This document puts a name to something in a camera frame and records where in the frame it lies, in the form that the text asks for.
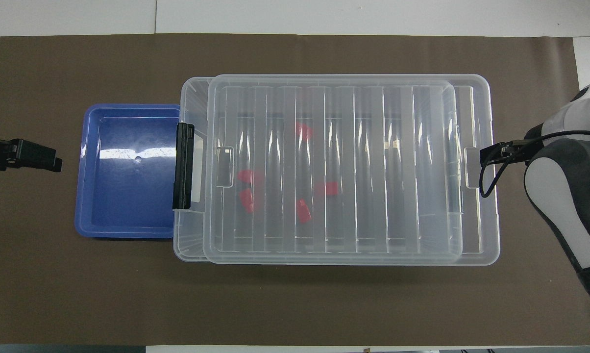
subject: red plastic piece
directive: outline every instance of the red plastic piece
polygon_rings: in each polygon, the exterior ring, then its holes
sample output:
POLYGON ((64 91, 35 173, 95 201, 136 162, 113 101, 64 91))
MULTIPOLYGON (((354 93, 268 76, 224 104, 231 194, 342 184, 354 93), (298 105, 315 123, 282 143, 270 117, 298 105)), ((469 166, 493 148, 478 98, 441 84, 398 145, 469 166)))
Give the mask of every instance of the red plastic piece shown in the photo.
POLYGON ((239 179, 243 183, 253 184, 254 171, 250 169, 243 169, 238 174, 236 174, 236 179, 239 179))
POLYGON ((334 196, 338 195, 338 182, 337 181, 330 181, 326 183, 326 195, 334 196))
POLYGON ((306 223, 313 219, 304 199, 297 201, 297 217, 299 218, 300 223, 306 223))
POLYGON ((239 197, 241 198, 241 204, 245 207, 245 211, 248 214, 254 212, 254 195, 252 194, 252 189, 246 188, 239 192, 239 197))
POLYGON ((313 130, 304 123, 295 123, 295 131, 297 136, 301 136, 302 141, 308 141, 313 137, 313 130))

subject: box handle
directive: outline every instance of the box handle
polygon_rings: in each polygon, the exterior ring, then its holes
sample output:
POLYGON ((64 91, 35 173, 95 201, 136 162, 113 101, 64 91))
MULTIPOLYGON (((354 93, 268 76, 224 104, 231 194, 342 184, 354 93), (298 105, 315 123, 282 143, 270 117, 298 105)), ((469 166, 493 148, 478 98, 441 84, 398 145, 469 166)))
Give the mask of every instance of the box handle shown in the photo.
POLYGON ((190 192, 193 181, 193 149, 195 145, 195 126, 178 123, 175 144, 175 181, 173 183, 174 210, 190 208, 190 192))

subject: plastic container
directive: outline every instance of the plastic container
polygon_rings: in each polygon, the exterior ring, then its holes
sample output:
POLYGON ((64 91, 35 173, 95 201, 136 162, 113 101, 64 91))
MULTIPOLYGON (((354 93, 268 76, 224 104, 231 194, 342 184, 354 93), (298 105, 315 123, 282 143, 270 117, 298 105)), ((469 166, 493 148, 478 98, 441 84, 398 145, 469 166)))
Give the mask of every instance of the plastic container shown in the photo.
POLYGON ((98 104, 84 116, 75 228, 104 238, 173 235, 179 105, 98 104))
POLYGON ((477 191, 478 152, 492 144, 481 76, 192 78, 180 120, 204 132, 190 210, 175 211, 185 261, 486 265, 499 255, 495 198, 477 191))

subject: clear plastic storage box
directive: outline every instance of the clear plastic storage box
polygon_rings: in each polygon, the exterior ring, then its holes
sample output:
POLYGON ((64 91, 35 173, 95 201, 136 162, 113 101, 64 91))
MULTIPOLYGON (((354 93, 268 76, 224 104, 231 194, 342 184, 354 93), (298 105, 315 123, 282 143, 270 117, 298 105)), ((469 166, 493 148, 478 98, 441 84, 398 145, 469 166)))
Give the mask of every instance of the clear plastic storage box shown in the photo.
MULTIPOLYGON (((495 197, 477 190, 492 144, 475 75, 191 78, 185 261, 486 265, 499 255, 495 197)), ((486 178, 491 178, 489 169, 486 178)))

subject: black latch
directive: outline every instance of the black latch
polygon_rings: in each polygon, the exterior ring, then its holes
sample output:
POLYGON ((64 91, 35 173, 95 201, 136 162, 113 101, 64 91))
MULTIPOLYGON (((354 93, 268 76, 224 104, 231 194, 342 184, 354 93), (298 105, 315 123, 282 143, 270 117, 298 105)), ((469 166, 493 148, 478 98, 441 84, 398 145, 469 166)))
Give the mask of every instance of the black latch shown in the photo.
POLYGON ((178 123, 175 145, 175 182, 173 183, 173 209, 190 208, 190 192, 193 182, 193 148, 195 126, 178 123))
POLYGON ((53 148, 44 147, 24 139, 0 139, 0 170, 7 168, 37 168, 60 172, 62 159, 55 157, 53 148))

